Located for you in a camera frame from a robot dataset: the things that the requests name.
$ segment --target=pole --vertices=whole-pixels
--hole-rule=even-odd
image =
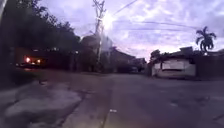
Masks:
[[[99,2],[97,0],[93,0],[95,11],[96,11],[96,16],[97,16],[97,21],[96,21],[96,29],[95,29],[95,35],[97,38],[100,39],[100,46],[98,49],[98,57],[97,57],[97,62],[98,66],[100,64],[100,55],[101,55],[101,45],[102,45],[102,36],[103,36],[103,26],[102,26],[102,19],[104,17],[104,13],[106,12],[106,9],[104,9],[104,4],[105,1],[103,0],[102,2]]]
[[[2,21],[2,14],[4,12],[6,3],[7,3],[7,0],[0,0],[0,23]]]

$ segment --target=headlight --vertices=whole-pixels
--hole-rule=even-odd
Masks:
[[[31,59],[29,57],[26,58],[26,62],[29,63]]]
[[[41,60],[37,60],[37,63],[40,64],[41,63]]]

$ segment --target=wire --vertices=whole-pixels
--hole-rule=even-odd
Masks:
[[[184,31],[184,32],[186,32],[186,30],[179,30],[179,29],[154,29],[154,28],[137,28],[137,29],[115,29],[115,30],[131,30],[131,31],[137,31],[137,30],[145,30],[145,31],[147,31],[147,30],[164,30],[164,31]]]
[[[199,29],[199,27],[194,27],[194,26],[187,26],[187,25],[182,25],[182,24],[173,24],[173,23],[164,23],[164,22],[155,22],[155,21],[142,21],[142,22],[138,22],[138,21],[125,21],[125,20],[121,20],[121,21],[114,21],[114,22],[131,22],[131,23],[143,23],[143,24],[164,24],[164,25],[171,25],[171,26],[179,26],[179,27],[186,27],[186,28],[192,28],[192,29]]]
[[[119,9],[118,11],[116,11],[113,15],[116,15],[117,13],[121,12],[122,10],[124,10],[125,8],[129,7],[130,5],[134,4],[135,2],[137,2],[138,0],[132,1],[131,3],[125,5],[124,7],[122,7],[121,9]]]

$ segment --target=cloudy sky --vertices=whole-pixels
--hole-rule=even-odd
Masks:
[[[113,14],[133,0],[105,1],[107,14],[114,21],[106,34],[114,46],[128,54],[148,59],[156,49],[162,52],[177,51],[184,46],[198,49],[194,43],[195,29],[205,25],[218,36],[214,50],[224,48],[222,0],[138,0],[116,15]],[[77,35],[94,32],[96,15],[92,0],[42,0],[41,4],[59,20],[69,21]]]

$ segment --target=asphalt road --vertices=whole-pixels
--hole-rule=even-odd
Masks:
[[[223,81],[42,71],[87,93],[63,128],[223,128]]]

